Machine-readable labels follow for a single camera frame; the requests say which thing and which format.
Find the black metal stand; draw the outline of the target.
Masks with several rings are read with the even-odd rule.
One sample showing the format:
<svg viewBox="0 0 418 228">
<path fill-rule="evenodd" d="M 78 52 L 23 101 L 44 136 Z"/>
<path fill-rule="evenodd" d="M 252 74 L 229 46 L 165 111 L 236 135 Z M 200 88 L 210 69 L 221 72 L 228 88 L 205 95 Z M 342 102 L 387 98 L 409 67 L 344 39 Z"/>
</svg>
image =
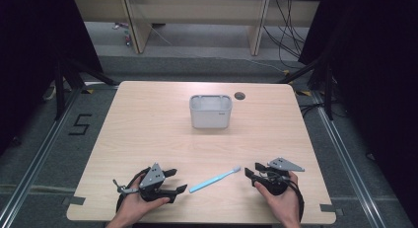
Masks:
<svg viewBox="0 0 418 228">
<path fill-rule="evenodd" d="M 310 90 L 322 90 L 324 92 L 324 110 L 325 114 L 330 120 L 333 120 L 332 116 L 332 69 L 325 60 L 316 59 L 312 63 L 306 65 L 293 74 L 286 76 L 284 79 L 279 80 L 278 84 L 288 84 L 293 80 L 311 72 L 310 80 L 308 81 L 308 87 Z"/>
<path fill-rule="evenodd" d="M 90 68 L 86 64 L 71 58 L 58 60 L 53 72 L 56 90 L 56 119 L 60 119 L 66 110 L 64 81 L 68 82 L 72 90 L 81 90 L 86 86 L 86 84 L 84 83 L 80 73 L 85 72 L 107 85 L 119 85 L 119 82 L 108 78 L 100 70 Z"/>
</svg>

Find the black tape floor marking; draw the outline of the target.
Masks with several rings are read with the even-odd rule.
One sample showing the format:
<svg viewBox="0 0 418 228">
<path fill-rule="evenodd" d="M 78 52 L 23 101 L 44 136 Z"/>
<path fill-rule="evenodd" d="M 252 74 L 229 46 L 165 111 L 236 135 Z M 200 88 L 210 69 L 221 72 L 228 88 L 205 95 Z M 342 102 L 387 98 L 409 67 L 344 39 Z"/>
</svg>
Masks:
<svg viewBox="0 0 418 228">
<path fill-rule="evenodd" d="M 90 118 L 91 114 L 78 114 L 76 120 L 73 123 L 74 131 L 70 131 L 69 135 L 71 136 L 81 136 L 85 135 L 87 130 L 90 127 L 90 124 L 87 122 L 87 119 Z"/>
</svg>

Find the metal floor rail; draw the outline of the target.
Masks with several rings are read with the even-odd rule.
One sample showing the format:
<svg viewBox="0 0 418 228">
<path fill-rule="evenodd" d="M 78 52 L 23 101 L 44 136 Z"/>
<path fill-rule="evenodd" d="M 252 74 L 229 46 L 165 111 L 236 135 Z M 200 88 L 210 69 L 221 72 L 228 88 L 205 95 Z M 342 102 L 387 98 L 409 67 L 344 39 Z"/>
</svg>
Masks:
<svg viewBox="0 0 418 228">
<path fill-rule="evenodd" d="M 72 110 L 75 101 L 81 94 L 81 90 L 72 90 L 68 99 L 64 100 L 64 109 L 56 116 L 50 125 L 50 128 L 37 148 L 31 162 L 25 170 L 20 181 L 15 185 L 11 196 L 0 212 L 0 228 L 10 228 L 19 213 L 31 187 L 39 174 L 48 154 L 51 151 L 64 123 L 67 120 L 69 112 Z"/>
<path fill-rule="evenodd" d="M 350 181 L 350 184 L 357 196 L 365 215 L 372 228 L 386 228 L 383 216 L 378 209 L 370 191 L 368 190 L 364 180 L 362 179 L 359 170 L 355 166 L 347 147 L 336 128 L 334 121 L 325 111 L 325 101 L 320 96 L 318 91 L 313 91 L 313 100 L 316 104 L 320 104 L 318 114 L 324 124 L 324 127 L 330 137 L 334 149 L 339 157 L 339 160 L 345 170 L 345 173 Z"/>
</svg>

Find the grey plastic bin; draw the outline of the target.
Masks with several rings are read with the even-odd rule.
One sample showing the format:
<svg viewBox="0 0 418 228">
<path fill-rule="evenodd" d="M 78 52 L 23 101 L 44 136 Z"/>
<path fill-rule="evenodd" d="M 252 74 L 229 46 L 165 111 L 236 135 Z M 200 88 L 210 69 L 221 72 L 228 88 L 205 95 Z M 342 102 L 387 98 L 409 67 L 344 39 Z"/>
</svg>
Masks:
<svg viewBox="0 0 418 228">
<path fill-rule="evenodd" d="M 189 99 L 191 125 L 194 128 L 227 128 L 232 99 L 227 95 L 194 95 Z"/>
</svg>

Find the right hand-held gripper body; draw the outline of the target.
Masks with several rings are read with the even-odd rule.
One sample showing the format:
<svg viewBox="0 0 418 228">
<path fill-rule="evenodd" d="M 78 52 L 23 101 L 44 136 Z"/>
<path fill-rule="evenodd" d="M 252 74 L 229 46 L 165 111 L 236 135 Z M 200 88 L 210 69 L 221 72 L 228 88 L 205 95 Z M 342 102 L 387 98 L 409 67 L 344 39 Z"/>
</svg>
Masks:
<svg viewBox="0 0 418 228">
<path fill-rule="evenodd" d="M 290 187 L 296 194 L 300 194 L 299 187 L 291 181 L 290 172 L 303 172 L 304 168 L 282 157 L 278 157 L 264 166 L 268 167 L 269 170 L 267 172 L 257 171 L 258 182 L 264 185 L 270 193 L 280 195 L 287 187 Z"/>
</svg>

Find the person's right hand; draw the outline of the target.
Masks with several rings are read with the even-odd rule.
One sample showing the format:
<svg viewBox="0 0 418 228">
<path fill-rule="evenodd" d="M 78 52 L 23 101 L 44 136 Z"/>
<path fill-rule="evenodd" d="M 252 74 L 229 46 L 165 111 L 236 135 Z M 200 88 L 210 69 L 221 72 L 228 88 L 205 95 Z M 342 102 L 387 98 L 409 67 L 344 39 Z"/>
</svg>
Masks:
<svg viewBox="0 0 418 228">
<path fill-rule="evenodd" d="M 293 189 L 287 187 L 282 194 L 273 195 L 261 183 L 255 182 L 254 185 L 260 194 L 265 198 L 271 212 L 281 225 L 286 221 L 299 221 L 301 224 L 299 200 Z"/>
</svg>

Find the light blue toothbrush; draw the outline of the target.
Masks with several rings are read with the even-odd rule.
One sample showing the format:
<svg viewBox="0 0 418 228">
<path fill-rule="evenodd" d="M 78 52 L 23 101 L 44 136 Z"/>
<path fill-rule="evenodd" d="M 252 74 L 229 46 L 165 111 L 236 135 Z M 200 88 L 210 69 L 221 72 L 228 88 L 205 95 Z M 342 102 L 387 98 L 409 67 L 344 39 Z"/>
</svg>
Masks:
<svg viewBox="0 0 418 228">
<path fill-rule="evenodd" d="M 229 176 L 231 174 L 234 174 L 234 173 L 239 172 L 240 170 L 241 170 L 241 166 L 236 166 L 235 168 L 233 168 L 232 170 L 230 170 L 230 171 L 228 171 L 226 173 L 220 174 L 218 176 L 215 176 L 214 178 L 211 178 L 211 179 L 206 180 L 206 181 L 204 181 L 204 182 L 202 182 L 202 183 L 200 183 L 198 185 L 195 185 L 195 186 L 191 187 L 189 189 L 189 192 L 190 193 L 194 193 L 194 192 L 196 192 L 198 190 L 202 190 L 202 189 L 204 189 L 204 188 L 206 188 L 206 187 L 208 187 L 208 186 L 210 186 L 210 185 L 212 185 L 214 183 L 217 183 L 217 182 L 225 179 L 227 176 Z"/>
</svg>

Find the person's left hand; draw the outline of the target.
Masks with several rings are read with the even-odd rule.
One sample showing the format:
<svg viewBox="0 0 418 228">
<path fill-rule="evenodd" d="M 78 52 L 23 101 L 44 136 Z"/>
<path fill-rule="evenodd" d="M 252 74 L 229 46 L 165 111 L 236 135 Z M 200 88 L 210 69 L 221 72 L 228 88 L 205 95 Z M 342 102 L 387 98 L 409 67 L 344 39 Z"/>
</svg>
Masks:
<svg viewBox="0 0 418 228">
<path fill-rule="evenodd" d="M 147 213 L 169 202 L 168 197 L 161 197 L 153 201 L 145 201 L 139 193 L 128 194 L 121 203 L 113 219 L 140 221 Z"/>
</svg>

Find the black curtain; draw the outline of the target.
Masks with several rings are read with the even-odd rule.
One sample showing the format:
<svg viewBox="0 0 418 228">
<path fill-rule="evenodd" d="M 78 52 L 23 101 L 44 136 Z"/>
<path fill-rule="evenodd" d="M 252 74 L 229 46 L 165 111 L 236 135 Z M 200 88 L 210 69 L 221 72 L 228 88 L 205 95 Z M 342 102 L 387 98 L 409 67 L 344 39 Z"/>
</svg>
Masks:
<svg viewBox="0 0 418 228">
<path fill-rule="evenodd" d="M 54 80 L 102 73 L 75 0 L 0 0 L 0 155 Z"/>
<path fill-rule="evenodd" d="M 322 0 L 300 57 L 319 56 L 353 0 Z M 418 0 L 365 0 L 331 63 L 360 134 L 418 227 Z"/>
</svg>

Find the grey tape strip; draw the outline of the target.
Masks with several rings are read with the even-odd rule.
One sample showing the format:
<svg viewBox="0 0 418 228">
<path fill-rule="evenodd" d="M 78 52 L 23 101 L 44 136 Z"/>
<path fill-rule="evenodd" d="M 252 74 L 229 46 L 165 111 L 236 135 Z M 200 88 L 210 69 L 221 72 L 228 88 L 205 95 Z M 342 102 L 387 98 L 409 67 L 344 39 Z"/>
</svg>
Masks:
<svg viewBox="0 0 418 228">
<path fill-rule="evenodd" d="M 70 205 L 70 204 L 83 205 L 84 202 L 85 202 L 85 198 L 79 197 L 79 196 L 65 197 L 62 201 L 64 205 Z"/>
<path fill-rule="evenodd" d="M 341 208 L 336 208 L 334 205 L 332 204 L 320 204 L 319 205 L 320 210 L 322 212 L 333 212 L 335 213 L 337 216 L 343 216 L 344 215 L 344 211 Z"/>
</svg>

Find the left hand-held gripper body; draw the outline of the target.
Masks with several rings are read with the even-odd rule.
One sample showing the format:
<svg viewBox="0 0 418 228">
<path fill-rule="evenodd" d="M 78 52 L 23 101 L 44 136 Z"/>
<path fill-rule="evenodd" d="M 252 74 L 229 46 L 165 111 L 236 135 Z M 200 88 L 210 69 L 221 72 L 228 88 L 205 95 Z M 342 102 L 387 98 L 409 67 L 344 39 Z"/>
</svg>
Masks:
<svg viewBox="0 0 418 228">
<path fill-rule="evenodd" d="M 123 202 L 130 193 L 139 193 L 145 201 L 153 201 L 161 197 L 168 197 L 168 190 L 161 190 L 166 177 L 158 163 L 148 167 L 134 176 L 127 186 L 121 186 L 113 181 L 119 193 L 118 202 Z"/>
</svg>

